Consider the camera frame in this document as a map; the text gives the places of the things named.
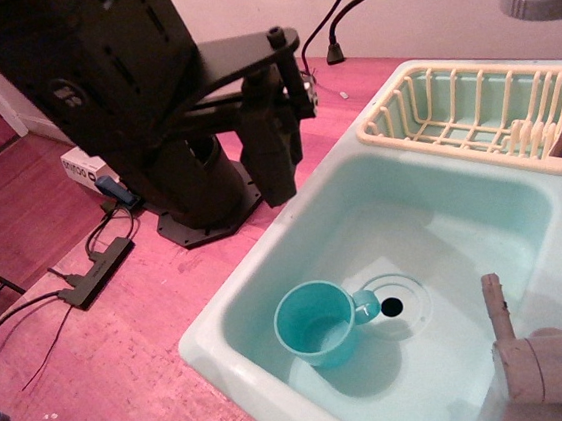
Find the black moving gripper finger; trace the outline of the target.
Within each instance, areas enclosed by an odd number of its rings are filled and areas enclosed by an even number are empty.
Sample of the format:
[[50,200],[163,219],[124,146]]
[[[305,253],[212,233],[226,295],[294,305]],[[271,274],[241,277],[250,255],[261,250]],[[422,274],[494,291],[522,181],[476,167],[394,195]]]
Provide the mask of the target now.
[[317,113],[314,83],[295,58],[245,77],[236,132],[240,160],[270,207],[294,197],[295,172],[303,159],[300,123]]

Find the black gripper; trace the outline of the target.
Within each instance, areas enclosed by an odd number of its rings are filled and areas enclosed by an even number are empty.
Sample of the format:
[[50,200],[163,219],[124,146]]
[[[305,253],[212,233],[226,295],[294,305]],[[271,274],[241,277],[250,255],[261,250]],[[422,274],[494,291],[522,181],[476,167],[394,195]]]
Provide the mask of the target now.
[[0,73],[81,149],[116,153],[181,141],[210,149],[241,124],[246,93],[293,128],[307,117],[298,35],[267,32],[195,43],[171,0],[0,0]]

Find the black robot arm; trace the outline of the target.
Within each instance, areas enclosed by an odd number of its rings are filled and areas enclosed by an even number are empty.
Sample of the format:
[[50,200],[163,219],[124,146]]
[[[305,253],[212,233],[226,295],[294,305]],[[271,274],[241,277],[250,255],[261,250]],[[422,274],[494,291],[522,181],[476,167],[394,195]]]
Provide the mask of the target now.
[[129,189],[183,224],[229,213],[240,160],[268,205],[296,191],[315,113],[293,29],[195,43],[171,0],[0,0],[0,74]]

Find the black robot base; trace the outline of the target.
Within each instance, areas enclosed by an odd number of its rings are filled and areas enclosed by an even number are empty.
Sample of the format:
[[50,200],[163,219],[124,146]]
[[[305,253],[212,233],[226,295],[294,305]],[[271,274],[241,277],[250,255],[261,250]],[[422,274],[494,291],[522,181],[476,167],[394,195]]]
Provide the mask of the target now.
[[158,233],[186,249],[235,234],[262,200],[213,134],[134,152],[119,168],[158,216]]

